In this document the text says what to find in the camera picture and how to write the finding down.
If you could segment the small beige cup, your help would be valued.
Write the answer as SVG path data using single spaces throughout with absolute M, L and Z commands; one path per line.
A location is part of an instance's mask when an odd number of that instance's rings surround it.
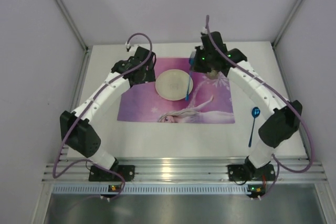
M 211 72 L 207 72 L 205 76 L 210 80 L 216 80 L 219 78 L 219 72 L 216 70 L 212 70 Z

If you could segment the cream round plate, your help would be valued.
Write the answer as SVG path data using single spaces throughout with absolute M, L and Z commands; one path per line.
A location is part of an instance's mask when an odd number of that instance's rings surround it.
M 155 89 L 158 95 L 168 101 L 185 100 L 189 75 L 179 69 L 162 72 L 156 79 Z M 191 81 L 190 94 L 193 90 Z

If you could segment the blue metallic fork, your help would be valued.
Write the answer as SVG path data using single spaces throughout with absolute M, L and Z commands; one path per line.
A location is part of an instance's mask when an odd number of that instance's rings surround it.
M 191 70 L 189 71 L 188 75 L 189 75 L 189 78 L 188 78 L 188 85 L 187 85 L 185 101 L 189 100 L 190 87 L 191 87 L 191 81 L 192 81 L 192 71 Z

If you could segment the purple princess placemat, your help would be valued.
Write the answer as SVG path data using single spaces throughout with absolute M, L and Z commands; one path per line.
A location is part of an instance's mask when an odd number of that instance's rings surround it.
M 189 73 L 187 58 L 159 58 L 155 75 L 170 69 Z M 121 97 L 117 119 L 125 122 L 232 124 L 235 122 L 228 79 L 216 80 L 192 72 L 189 100 L 168 101 L 158 95 L 155 82 L 133 86 Z

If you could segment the blue metallic spoon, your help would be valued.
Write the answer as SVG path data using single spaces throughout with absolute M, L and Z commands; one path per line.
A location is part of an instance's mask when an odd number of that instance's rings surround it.
M 259 107 L 254 107 L 251 111 L 251 115 L 253 117 L 253 124 L 251 127 L 251 133 L 250 133 L 250 138 L 249 138 L 249 142 L 248 142 L 248 147 L 251 148 L 252 145 L 252 140 L 253 140 L 253 133 L 254 133 L 254 127 L 255 127 L 255 121 L 256 119 L 259 117 L 260 115 L 260 109 Z

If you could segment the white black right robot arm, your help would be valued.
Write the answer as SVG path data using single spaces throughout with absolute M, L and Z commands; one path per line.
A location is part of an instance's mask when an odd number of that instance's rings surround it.
M 191 54 L 191 70 L 215 76 L 223 74 L 259 107 L 265 119 L 258 130 L 259 140 L 242 165 L 242 181 L 261 178 L 267 172 L 266 167 L 275 149 L 297 132 L 302 105 L 297 100 L 289 102 L 276 98 L 275 92 L 266 88 L 265 82 L 239 49 L 227 50 L 219 32 L 207 34 L 203 31 L 201 42 Z

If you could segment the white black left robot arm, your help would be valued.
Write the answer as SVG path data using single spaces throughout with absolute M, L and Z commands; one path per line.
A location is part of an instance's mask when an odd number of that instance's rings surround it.
M 114 64 L 99 88 L 73 111 L 60 116 L 62 142 L 85 161 L 116 175 L 118 160 L 104 149 L 103 138 L 95 128 L 108 109 L 134 85 L 155 81 L 156 54 L 141 46 L 128 47 L 130 56 Z

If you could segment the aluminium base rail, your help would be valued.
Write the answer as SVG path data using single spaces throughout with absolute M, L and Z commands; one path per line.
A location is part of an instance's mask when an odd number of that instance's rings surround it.
M 60 173 L 73 160 L 61 159 L 57 166 L 57 173 Z M 119 159 L 120 165 L 134 165 L 135 176 L 133 182 L 206 182 L 206 183 L 228 183 L 227 166 L 241 164 L 243 159 L 238 158 L 126 158 Z M 281 161 L 285 166 L 301 170 L 308 165 L 304 158 L 285 158 Z M 53 164 L 46 165 L 42 182 L 51 183 L 56 180 L 52 176 Z M 85 162 L 72 166 L 57 181 L 74 183 L 88 182 L 89 170 Z M 291 173 L 280 168 L 278 183 L 325 183 L 327 176 L 321 162 L 317 161 L 305 173 Z

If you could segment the right aluminium frame post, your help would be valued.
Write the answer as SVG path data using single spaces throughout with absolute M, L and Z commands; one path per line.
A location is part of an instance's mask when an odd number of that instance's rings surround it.
M 277 32 L 275 39 L 271 43 L 272 49 L 275 50 L 277 46 L 279 45 L 282 37 L 286 33 L 287 29 L 289 28 L 290 24 L 293 22 L 294 18 L 296 17 L 296 14 L 300 10 L 301 6 L 305 0 L 295 0 L 293 3 L 293 6 L 290 8 L 288 15 L 286 16 L 285 20 L 280 26 L 279 31 Z

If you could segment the aluminium frame post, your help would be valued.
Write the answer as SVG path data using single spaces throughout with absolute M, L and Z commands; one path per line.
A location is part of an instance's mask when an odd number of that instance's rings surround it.
M 294 18 L 296 17 L 296 14 L 300 10 L 301 6 L 305 0 L 295 0 L 293 3 L 293 6 L 290 8 L 288 15 L 286 16 L 285 20 L 280 26 L 279 31 L 277 32 L 275 39 L 271 43 L 272 49 L 275 50 L 277 46 L 279 45 L 282 37 L 286 33 L 287 29 L 289 28 L 290 24 L 293 22 Z
M 58 9 L 60 10 L 61 14 L 63 15 L 68 27 L 72 31 L 73 35 L 75 36 L 77 42 L 81 46 L 84 51 L 88 50 L 88 46 L 86 45 L 82 35 L 80 34 L 78 27 L 76 26 L 68 8 L 64 4 L 63 0 L 54 0 L 55 4 L 57 5 Z

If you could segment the left aluminium frame post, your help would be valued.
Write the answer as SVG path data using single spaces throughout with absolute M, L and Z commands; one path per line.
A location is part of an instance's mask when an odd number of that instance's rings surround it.
M 72 31 L 73 35 L 75 36 L 77 42 L 81 46 L 84 51 L 88 50 L 88 46 L 86 45 L 82 35 L 80 34 L 78 27 L 76 26 L 68 8 L 64 4 L 63 0 L 54 0 L 55 4 L 57 5 L 58 9 L 60 10 L 61 14 L 63 15 L 68 27 Z

